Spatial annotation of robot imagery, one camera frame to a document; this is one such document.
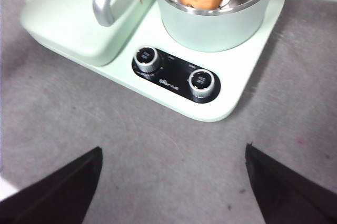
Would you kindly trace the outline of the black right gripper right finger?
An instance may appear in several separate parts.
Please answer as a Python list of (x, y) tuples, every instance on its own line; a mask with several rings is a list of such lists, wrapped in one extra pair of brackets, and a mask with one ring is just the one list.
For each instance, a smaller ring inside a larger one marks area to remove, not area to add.
[(246, 145), (251, 188), (266, 223), (336, 223), (336, 194)]

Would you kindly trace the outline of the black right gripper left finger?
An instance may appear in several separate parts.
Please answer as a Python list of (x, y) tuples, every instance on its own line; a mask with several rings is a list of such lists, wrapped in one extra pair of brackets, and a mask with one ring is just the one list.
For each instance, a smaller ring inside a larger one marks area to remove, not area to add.
[(82, 223), (103, 163), (100, 147), (1, 201), (1, 223)]

